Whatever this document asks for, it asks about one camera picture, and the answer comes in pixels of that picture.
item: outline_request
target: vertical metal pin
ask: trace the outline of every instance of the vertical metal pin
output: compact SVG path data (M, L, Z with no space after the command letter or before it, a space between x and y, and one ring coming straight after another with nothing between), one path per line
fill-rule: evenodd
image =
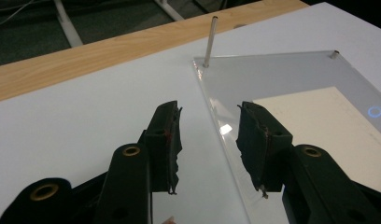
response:
M338 50L334 50L333 53L331 54L330 58L331 59L336 59L336 57L339 55L339 51Z
M207 68L210 65L211 49L213 48L214 35L217 28L218 17L214 16L211 21L210 36L208 37L207 52L205 53L205 63L203 67Z

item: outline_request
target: white tabletop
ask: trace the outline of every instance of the white tabletop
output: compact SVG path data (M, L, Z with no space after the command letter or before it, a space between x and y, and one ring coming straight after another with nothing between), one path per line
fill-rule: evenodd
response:
M281 201L261 202L259 220L247 217L192 68L205 47L202 39L0 102L0 216L39 179L62 177L74 187L105 172L113 151L137 141L156 106L178 100L178 195L154 194L154 221L286 223ZM338 49L381 91L381 29L328 4L217 35L212 54L327 49Z

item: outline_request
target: brass insert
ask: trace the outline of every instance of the brass insert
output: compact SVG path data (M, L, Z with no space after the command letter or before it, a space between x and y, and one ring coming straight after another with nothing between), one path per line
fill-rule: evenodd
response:
M311 157L320 157L321 156L321 152L319 152L317 149L312 148L312 147L303 148L303 153L306 154L307 156L311 156Z
M39 202L53 196L57 190L59 190L59 186L57 184L44 184L36 188L30 195L30 199Z
M135 156L140 153L141 149L139 147L127 147L123 150L124 156Z

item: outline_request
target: metal rod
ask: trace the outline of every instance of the metal rod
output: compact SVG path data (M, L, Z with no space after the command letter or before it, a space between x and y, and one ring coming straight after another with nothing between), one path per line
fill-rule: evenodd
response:
M74 27L74 24L69 19L65 12L62 0L54 0L54 4L57 8L57 19L63 28L64 34L69 42L71 48L83 45L82 40Z
M331 59L336 59L336 57L340 54L338 50L334 50L333 53L331 54L330 58Z
M161 7L174 21L184 20L184 18L179 15L178 12L176 12L170 5L168 5L167 0L155 0L155 3L158 4L158 6Z
M211 21L210 37L208 37L207 52L205 53L205 63L203 67L207 68L210 65L211 49L213 48L214 35L217 28L218 17L214 16Z

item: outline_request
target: floor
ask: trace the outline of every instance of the floor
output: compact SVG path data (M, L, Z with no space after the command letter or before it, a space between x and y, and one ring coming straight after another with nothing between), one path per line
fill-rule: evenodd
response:
M0 22L18 7L33 1L0 25L0 65L71 48L56 18L51 0L0 0ZM218 10L222 0L169 0L183 18ZM232 5L254 0L228 0ZM314 5L321 0L303 0ZM369 0L326 0L381 28L381 3ZM173 20L152 0L63 0L67 14L84 44L125 35Z
M151 0L84 2L63 1L84 44L173 22ZM205 14L192 0L172 0L169 3L185 19ZM0 12L0 21L14 11ZM52 1L38 1L0 25L0 65L69 48Z

